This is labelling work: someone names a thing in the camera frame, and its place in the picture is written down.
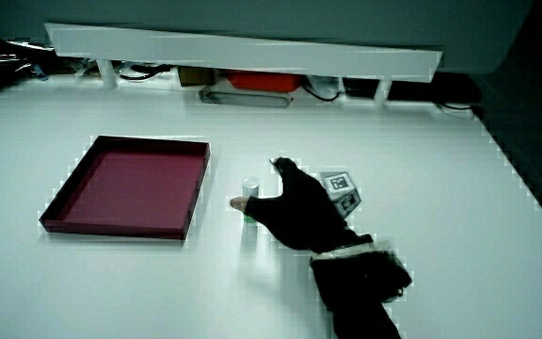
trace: red box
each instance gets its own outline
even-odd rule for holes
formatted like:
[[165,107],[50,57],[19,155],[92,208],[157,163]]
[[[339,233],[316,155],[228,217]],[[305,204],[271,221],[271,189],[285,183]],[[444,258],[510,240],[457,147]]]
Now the red box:
[[302,75],[225,71],[225,76],[237,89],[268,90],[289,93],[300,87]]
[[55,233],[184,240],[209,158],[208,143],[99,136],[40,223]]

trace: small white cylinder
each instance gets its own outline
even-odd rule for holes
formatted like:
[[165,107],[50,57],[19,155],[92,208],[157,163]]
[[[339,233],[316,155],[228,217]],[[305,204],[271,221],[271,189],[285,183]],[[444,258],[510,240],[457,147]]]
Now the small white cylinder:
[[[258,197],[259,196],[259,180],[254,177],[248,177],[244,179],[242,183],[242,195],[244,197]],[[256,220],[244,214],[245,224],[256,224]]]

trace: white table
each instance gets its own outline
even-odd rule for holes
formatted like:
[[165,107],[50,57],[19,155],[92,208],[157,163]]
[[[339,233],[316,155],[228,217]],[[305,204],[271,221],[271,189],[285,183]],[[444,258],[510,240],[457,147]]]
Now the white table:
[[[229,207],[249,175],[279,194],[266,161],[279,155],[349,171],[362,198],[349,225],[391,240],[414,278],[386,305],[404,338],[542,338],[542,209],[478,120],[101,86],[53,77],[0,92],[0,338],[330,338],[310,254]],[[211,142],[182,247],[44,232],[48,197],[98,135]]]

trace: cube with markers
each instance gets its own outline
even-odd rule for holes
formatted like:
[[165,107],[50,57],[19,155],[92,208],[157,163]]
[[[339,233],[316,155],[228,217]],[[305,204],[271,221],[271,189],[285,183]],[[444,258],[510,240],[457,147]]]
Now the cube with markers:
[[357,187],[348,172],[321,172],[321,184],[343,218],[348,217],[361,203]]

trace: gray wall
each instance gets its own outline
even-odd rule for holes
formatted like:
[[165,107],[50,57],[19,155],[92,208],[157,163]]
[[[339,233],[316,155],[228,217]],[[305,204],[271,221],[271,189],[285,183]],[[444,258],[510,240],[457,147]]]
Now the gray wall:
[[444,52],[445,72],[492,73],[532,0],[0,0],[0,38],[49,43],[44,23],[101,24]]

